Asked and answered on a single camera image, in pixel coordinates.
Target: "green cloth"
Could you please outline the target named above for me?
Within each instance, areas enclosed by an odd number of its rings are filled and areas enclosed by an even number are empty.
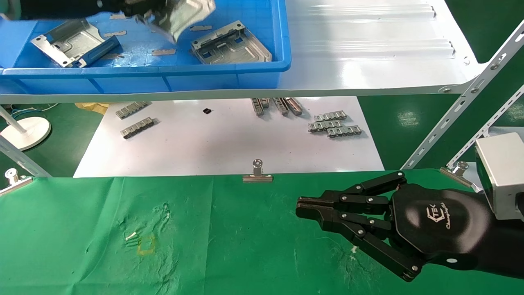
[[[385,173],[36,179],[0,198],[0,294],[522,294],[524,280],[435,265],[406,283],[295,216],[299,196]]]

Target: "metal strip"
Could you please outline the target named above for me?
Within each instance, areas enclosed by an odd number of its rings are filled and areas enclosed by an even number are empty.
[[[458,151],[458,153],[451,158],[451,160],[446,164],[446,167],[450,168],[453,164],[459,160],[459,158],[473,145],[475,140],[479,139],[484,133],[486,133],[498,118],[504,114],[512,104],[515,103],[522,95],[524,94],[524,85],[522,85],[515,94],[513,94],[506,103],[482,126],[477,133]]]
[[[489,63],[480,75],[473,80],[468,89],[455,101],[447,113],[440,119],[436,126],[422,141],[419,147],[413,152],[409,159],[400,168],[413,169],[426,153],[435,145],[447,129],[456,121],[464,110],[475,100],[475,98],[486,88],[499,71],[508,63],[508,61],[524,45],[524,20],[517,26],[509,38],[493,55]]]
[[[0,150],[34,177],[52,177],[47,171],[0,135]]]

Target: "metal bracket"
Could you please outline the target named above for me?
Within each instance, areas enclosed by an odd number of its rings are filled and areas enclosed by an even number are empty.
[[[32,182],[31,177],[22,176],[20,179],[15,168],[7,170],[4,175],[9,180],[9,186],[0,191],[0,197]]]
[[[273,102],[277,106],[277,109],[280,111],[282,116],[285,116],[289,113],[289,107],[286,104],[286,100],[282,97],[275,97],[273,98]]]
[[[139,110],[147,107],[148,105],[150,105],[151,102],[150,101],[137,101],[137,102],[133,102],[132,104],[122,108],[121,110],[119,111],[116,111],[116,115],[121,119],[125,119],[127,117],[129,117],[130,115],[138,112]]]
[[[329,128],[343,127],[340,120],[308,123],[309,132],[326,131]]]
[[[116,36],[104,40],[85,18],[68,20],[31,43],[62,68],[86,67],[120,45]]]
[[[126,129],[120,131],[120,134],[122,134],[122,137],[124,139],[129,139],[141,133],[142,131],[153,127],[157,123],[158,121],[156,119],[151,119],[151,117],[147,117],[143,119],[142,121],[136,124],[133,124],[132,126],[129,126]]]
[[[260,103],[262,103],[262,107],[264,109],[269,108],[269,98],[259,98],[259,99],[260,99]]]
[[[473,80],[468,89],[457,99],[457,101],[455,101],[433,130],[428,134],[428,136],[426,136],[419,147],[400,168],[401,170],[412,169],[420,162],[426,153],[435,145],[435,142],[442,137],[464,110],[473,102],[473,100],[475,100],[482,90],[486,88],[515,53],[517,53],[517,51],[524,45],[523,32],[524,20],[517,26],[495,55],[493,55],[489,63],[485,64],[482,73]]]
[[[215,9],[214,0],[166,1],[166,5],[161,11],[137,15],[135,19],[175,44],[186,28],[204,20]]]
[[[336,137],[343,137],[343,136],[351,136],[351,135],[361,135],[362,130],[358,125],[355,126],[342,126],[342,127],[335,127],[335,128],[329,128],[327,129],[327,137],[329,138],[336,138]]]
[[[255,111],[255,114],[257,116],[261,116],[264,114],[264,108],[262,104],[262,99],[260,98],[251,98],[251,104],[253,105],[253,110]]]
[[[344,111],[336,111],[331,113],[325,113],[313,116],[315,122],[332,121],[332,120],[345,120],[347,114]]]
[[[446,167],[451,168],[453,164],[460,159],[460,157],[475,144],[475,140],[489,136],[488,130],[502,114],[504,114],[512,104],[514,104],[524,94],[524,85],[522,85],[515,94],[513,94],[506,103],[482,126],[475,135],[458,151],[456,155],[446,164]]]
[[[302,115],[303,109],[294,97],[286,97],[285,100],[289,109],[295,116]]]
[[[240,20],[193,41],[191,48],[203,64],[271,61],[269,50]]]
[[[253,161],[253,174],[244,175],[242,177],[244,183],[254,183],[254,182],[273,182],[272,175],[264,175],[262,171],[262,160],[256,159]]]

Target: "robotic hand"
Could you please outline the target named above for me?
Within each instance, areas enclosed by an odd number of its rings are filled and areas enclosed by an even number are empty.
[[[391,199],[379,196],[389,191]],[[425,264],[524,278],[521,220],[496,219],[486,198],[473,192],[408,184],[402,171],[301,197],[296,213],[341,234],[407,282]]]
[[[0,0],[0,14],[7,19],[73,19],[100,12],[126,16],[161,10],[166,0]]]

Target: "metal stamped part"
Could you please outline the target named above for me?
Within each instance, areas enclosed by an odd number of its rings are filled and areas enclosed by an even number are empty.
[[[191,43],[203,64],[269,62],[271,53],[239,20]]]
[[[176,43],[185,29],[206,19],[215,9],[214,0],[167,0],[161,11],[150,11],[135,19]]]
[[[337,127],[343,127],[342,122],[340,120],[315,122],[315,123],[308,124],[308,131],[309,132],[320,132],[320,131],[325,131],[329,128],[337,128]]]
[[[297,100],[294,97],[286,97],[285,100],[286,100],[286,103],[289,109],[295,116],[302,115],[302,111],[303,111],[302,106],[300,106],[300,104],[297,102]]]
[[[115,36],[104,40],[85,18],[68,20],[31,43],[62,68],[86,67],[120,45]]]
[[[156,119],[151,119],[151,117],[147,117],[143,119],[142,121],[133,124],[132,126],[127,127],[126,129],[120,131],[120,134],[124,139],[129,139],[140,132],[149,129],[153,127],[155,124],[157,124],[158,121]]]
[[[255,111],[255,114],[257,114],[257,116],[261,116],[264,114],[264,108],[262,107],[260,98],[252,98],[251,104],[253,104],[253,110]]]
[[[342,126],[342,127],[335,127],[335,128],[327,129],[327,137],[329,138],[360,135],[360,134],[362,134],[362,130],[357,125]]]
[[[288,105],[286,104],[286,100],[282,97],[275,97],[273,98],[273,102],[277,106],[277,109],[280,111],[282,115],[287,115],[289,113]]]
[[[115,114],[120,119],[125,119],[125,118],[129,117],[130,115],[138,112],[139,110],[147,107],[150,104],[151,104],[150,101],[136,101],[136,102],[133,102],[132,104],[130,104],[130,105],[120,109],[119,111],[116,111]]]
[[[262,107],[264,109],[269,108],[269,98],[260,98],[260,102],[262,103]]]
[[[347,118],[347,114],[344,111],[336,111],[336,112],[316,115],[313,118],[315,122],[331,121],[331,120],[345,120]]]

